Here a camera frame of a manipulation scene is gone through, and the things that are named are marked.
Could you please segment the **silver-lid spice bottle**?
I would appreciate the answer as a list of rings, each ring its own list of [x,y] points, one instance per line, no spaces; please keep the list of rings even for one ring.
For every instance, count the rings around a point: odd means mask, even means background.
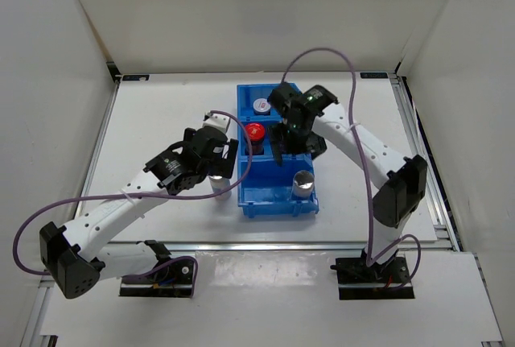
[[[314,188],[315,177],[313,173],[302,170],[294,175],[291,190],[293,198],[300,200],[309,199]]]
[[[230,186],[230,179],[224,178],[222,176],[209,176],[208,179],[212,187],[212,192],[216,194],[216,200],[225,201],[230,198],[232,195],[231,190],[228,190],[224,193],[221,192]]]

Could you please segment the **red-lid sauce jar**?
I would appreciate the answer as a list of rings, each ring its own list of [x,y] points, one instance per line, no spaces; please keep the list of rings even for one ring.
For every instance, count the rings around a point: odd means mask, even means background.
[[[251,122],[245,126],[245,132],[250,138],[253,155],[262,155],[264,153],[263,143],[266,128],[261,123]]]

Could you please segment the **grey-lid dark jar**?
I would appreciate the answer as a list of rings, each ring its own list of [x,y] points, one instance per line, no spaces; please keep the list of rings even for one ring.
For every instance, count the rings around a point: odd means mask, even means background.
[[[257,116],[266,116],[271,113],[271,105],[264,97],[259,97],[253,102],[253,113]]]

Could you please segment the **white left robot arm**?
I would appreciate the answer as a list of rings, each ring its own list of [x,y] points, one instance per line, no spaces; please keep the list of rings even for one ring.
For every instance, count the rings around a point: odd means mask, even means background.
[[[45,225],[39,232],[41,259],[64,297],[75,299],[103,279],[122,277],[127,283],[158,286],[183,279],[182,271],[193,272],[191,258],[172,258],[161,242],[120,246],[109,242],[206,177],[230,179],[237,149],[238,141],[215,127],[187,128],[183,140],[147,162],[117,199],[105,200],[61,227]]]

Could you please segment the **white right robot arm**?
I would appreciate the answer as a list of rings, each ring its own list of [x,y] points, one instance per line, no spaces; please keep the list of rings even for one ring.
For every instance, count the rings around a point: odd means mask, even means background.
[[[282,119],[269,129],[277,163],[284,155],[315,159],[331,143],[364,172],[365,187],[377,189],[367,193],[369,238],[361,272],[370,282],[382,281],[390,273],[406,222],[425,196],[426,160],[400,154],[353,122],[350,110],[323,86],[301,93],[281,83],[267,101]]]

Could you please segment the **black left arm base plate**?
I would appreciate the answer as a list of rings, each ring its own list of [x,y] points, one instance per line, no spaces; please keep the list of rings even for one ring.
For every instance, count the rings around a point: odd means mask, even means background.
[[[190,255],[171,258],[165,267],[144,277],[124,277],[120,297],[191,299],[194,296],[198,262]]]

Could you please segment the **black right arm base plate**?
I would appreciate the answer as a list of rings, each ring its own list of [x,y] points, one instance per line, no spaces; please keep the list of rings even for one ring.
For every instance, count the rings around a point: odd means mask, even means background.
[[[337,258],[339,300],[414,299],[406,258],[396,256],[386,266],[367,267],[365,258]]]

